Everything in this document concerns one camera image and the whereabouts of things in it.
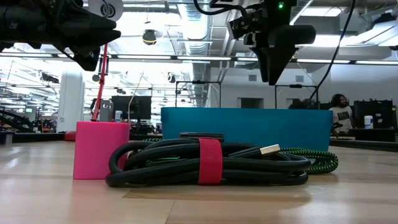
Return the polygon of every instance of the blue bin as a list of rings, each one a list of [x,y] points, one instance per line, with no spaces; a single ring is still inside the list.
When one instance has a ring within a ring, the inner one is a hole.
[[[225,142],[327,151],[332,124],[326,110],[162,108],[164,139],[182,132],[220,133]]]

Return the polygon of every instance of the green led light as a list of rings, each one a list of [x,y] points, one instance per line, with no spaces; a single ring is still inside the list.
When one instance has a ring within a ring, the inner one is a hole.
[[[280,2],[279,4],[278,4],[278,9],[283,9],[284,8],[284,3],[283,2]]]

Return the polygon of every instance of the wooden surface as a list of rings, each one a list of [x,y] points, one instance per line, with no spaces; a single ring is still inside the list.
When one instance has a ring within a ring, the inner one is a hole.
[[[0,147],[0,223],[398,223],[398,154],[332,147],[340,164],[292,187],[112,189],[72,180],[74,143]]]

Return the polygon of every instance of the pink block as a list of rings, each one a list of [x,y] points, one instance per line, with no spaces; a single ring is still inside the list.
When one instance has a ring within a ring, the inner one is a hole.
[[[105,179],[111,154],[129,142],[130,127],[124,123],[77,122],[74,179]],[[119,160],[124,167],[127,155]]]

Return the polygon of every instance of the white t-shirt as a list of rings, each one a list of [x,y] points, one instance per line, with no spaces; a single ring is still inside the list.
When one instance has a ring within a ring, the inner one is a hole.
[[[337,133],[339,133],[340,131],[348,132],[349,129],[353,128],[353,126],[351,125],[351,117],[353,116],[353,111],[349,106],[346,106],[344,108],[332,107],[329,110],[333,111],[333,123],[339,122],[343,125],[343,127],[335,129]]]

